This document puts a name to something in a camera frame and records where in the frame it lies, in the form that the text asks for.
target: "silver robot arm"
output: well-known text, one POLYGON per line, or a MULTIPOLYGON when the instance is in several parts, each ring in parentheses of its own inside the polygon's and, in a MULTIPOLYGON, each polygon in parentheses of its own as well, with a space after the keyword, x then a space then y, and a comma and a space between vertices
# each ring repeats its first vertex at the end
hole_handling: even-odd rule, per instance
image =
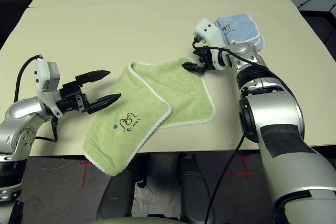
POLYGON ((57 90, 60 75, 54 62, 41 56, 36 58, 34 72, 37 96, 12 104, 0 124, 0 223, 20 223, 23 202, 17 200, 21 194, 23 174, 31 147, 39 127, 51 120, 54 140, 57 141, 57 121, 71 110, 99 111, 115 102, 121 94, 107 95, 89 103, 80 87, 87 82, 102 79, 110 72, 100 70, 76 76, 76 80, 57 90))
POLYGON ((258 143, 275 205, 274 223, 335 223, 336 171, 304 141, 304 122, 297 100, 288 87, 270 72, 251 43, 217 43, 219 29, 203 19, 195 41, 209 47, 195 48, 204 65, 182 65, 203 74, 232 68, 241 91, 239 117, 245 137, 258 143))

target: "cartoon drawing on towel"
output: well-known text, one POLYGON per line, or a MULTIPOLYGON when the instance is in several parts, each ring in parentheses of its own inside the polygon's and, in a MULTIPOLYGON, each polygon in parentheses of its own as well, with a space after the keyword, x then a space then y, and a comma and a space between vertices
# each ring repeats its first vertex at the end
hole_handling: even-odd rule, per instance
POLYGON ((124 132, 126 131, 131 131, 132 128, 139 122, 140 118, 138 118, 139 116, 134 115, 133 113, 129 112, 127 113, 127 117, 126 119, 120 119, 119 120, 119 124, 121 125, 121 127, 124 128, 124 132))

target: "white table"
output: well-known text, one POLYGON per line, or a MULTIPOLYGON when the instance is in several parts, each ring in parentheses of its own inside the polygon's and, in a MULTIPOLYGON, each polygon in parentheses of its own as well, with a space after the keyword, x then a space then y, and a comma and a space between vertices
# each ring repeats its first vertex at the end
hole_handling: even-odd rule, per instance
MULTIPOLYGON (((194 26, 203 17, 250 14, 266 39, 260 52, 291 87, 304 113, 309 145, 336 144, 336 64, 290 0, 34 0, 0 51, 0 121, 13 102, 24 61, 42 54, 57 62, 61 82, 92 70, 112 75, 86 84, 91 101, 108 94, 133 61, 161 63, 192 55, 194 26)), ((22 79, 19 98, 35 96, 34 64, 22 79)), ((154 132, 141 152, 231 150, 241 136, 239 91, 230 70, 209 72, 206 83, 217 107, 211 123, 154 132)), ((95 114, 72 112, 59 121, 57 144, 36 140, 32 155, 82 154, 95 114)), ((46 123, 38 135, 52 137, 46 123)), ((257 148, 245 141, 242 149, 257 148)))

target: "blue towel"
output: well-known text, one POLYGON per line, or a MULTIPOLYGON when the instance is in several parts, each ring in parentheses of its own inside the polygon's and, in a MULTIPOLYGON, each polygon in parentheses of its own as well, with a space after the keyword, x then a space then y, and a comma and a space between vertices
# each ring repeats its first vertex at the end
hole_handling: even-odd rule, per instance
POLYGON ((257 51, 264 47, 264 37, 260 34, 255 21, 248 14, 218 18, 215 25, 220 29, 222 38, 227 45, 251 42, 257 51))

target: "green towel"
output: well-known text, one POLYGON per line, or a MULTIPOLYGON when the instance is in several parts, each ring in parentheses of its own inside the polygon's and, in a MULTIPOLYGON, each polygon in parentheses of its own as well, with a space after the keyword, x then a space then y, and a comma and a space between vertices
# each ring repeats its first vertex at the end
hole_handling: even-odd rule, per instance
POLYGON ((211 121, 212 98, 203 77, 181 66, 186 61, 128 65, 111 91, 121 98, 97 115, 84 142, 85 157, 115 176, 154 130, 211 121))

